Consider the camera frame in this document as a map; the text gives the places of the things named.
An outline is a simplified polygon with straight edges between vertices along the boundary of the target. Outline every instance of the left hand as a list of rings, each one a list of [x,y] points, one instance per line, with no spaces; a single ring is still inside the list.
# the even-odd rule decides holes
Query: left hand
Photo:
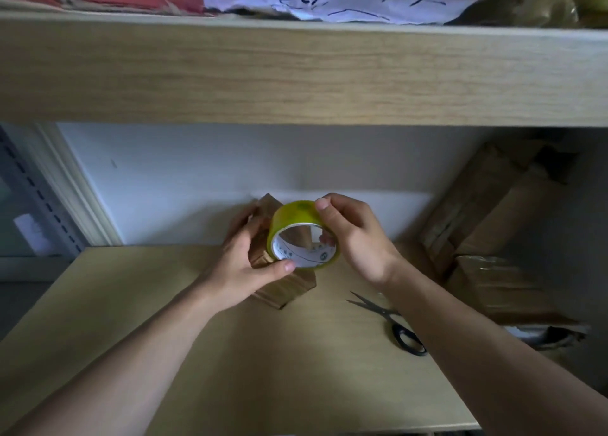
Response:
[[[268,218],[249,217],[258,209],[252,202],[232,220],[224,241],[223,254],[199,290],[213,301],[216,311],[223,311],[245,300],[270,282],[284,278],[295,269],[291,260],[280,260],[264,268],[253,269],[249,247],[253,237],[269,226]]]

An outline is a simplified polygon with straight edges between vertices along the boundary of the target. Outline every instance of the brown cardboard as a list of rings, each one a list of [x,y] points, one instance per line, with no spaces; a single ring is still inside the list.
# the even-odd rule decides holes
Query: brown cardboard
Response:
[[[273,198],[270,194],[267,194],[260,200],[258,214],[263,217],[271,218],[282,205],[281,202]],[[267,238],[268,230],[264,230],[258,233],[251,242],[249,263],[251,263],[253,268],[263,268],[274,262],[274,259],[266,251]],[[294,232],[291,238],[295,241],[293,242],[295,245],[306,245],[307,236],[301,232]],[[254,294],[254,297],[262,300],[273,308],[282,309],[289,302],[308,292],[310,289],[314,289],[316,286],[317,278],[314,271],[311,269],[299,268],[283,279],[262,287]]]
[[[573,161],[542,140],[486,143],[424,226],[420,241],[445,275],[453,256],[490,256],[562,193]]]
[[[445,289],[495,323],[548,330],[536,349],[553,349],[582,340],[588,327],[559,312],[529,274],[495,256],[458,256]]]

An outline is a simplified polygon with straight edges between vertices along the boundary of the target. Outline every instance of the scissors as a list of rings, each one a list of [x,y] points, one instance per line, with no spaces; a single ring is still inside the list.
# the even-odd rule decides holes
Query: scissors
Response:
[[[397,340],[397,343],[399,344],[399,346],[402,349],[406,350],[408,353],[411,353],[415,356],[426,356],[429,354],[429,352],[427,351],[425,346],[422,345],[422,342],[418,339],[418,337],[416,336],[416,334],[414,332],[412,332],[411,330],[409,330],[406,327],[403,327],[401,324],[399,324],[398,322],[394,321],[393,318],[391,318],[392,314],[399,315],[399,313],[397,311],[395,311],[394,309],[381,308],[380,306],[376,305],[376,303],[372,303],[369,300],[361,297],[361,295],[358,295],[354,292],[351,292],[351,294],[353,294],[355,297],[357,297],[363,303],[354,302],[352,300],[347,300],[347,302],[353,303],[353,305],[360,306],[361,308],[364,308],[364,309],[369,309],[370,311],[373,311],[374,313],[378,313],[380,316],[384,317],[384,319],[386,319],[387,321],[390,322],[390,324],[391,324],[390,329],[393,332],[393,337],[395,337],[395,340]],[[406,337],[409,337],[411,340],[414,340],[416,343],[420,344],[422,349],[419,350],[419,349],[412,348],[411,346],[409,346],[401,338],[402,335],[405,335]]]

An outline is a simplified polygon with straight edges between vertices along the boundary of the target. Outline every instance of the forearm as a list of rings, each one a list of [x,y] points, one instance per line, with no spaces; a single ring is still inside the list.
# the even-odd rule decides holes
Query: forearm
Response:
[[[582,434],[608,429],[603,396],[405,260],[381,290],[486,432]]]
[[[189,289],[23,418],[11,435],[143,434],[215,314]]]

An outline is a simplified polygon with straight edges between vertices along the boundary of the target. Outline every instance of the fingernail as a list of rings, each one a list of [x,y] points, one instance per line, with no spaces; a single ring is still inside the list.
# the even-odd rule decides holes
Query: fingernail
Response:
[[[327,209],[329,205],[330,202],[325,198],[319,198],[314,202],[314,206],[317,208],[317,210]]]

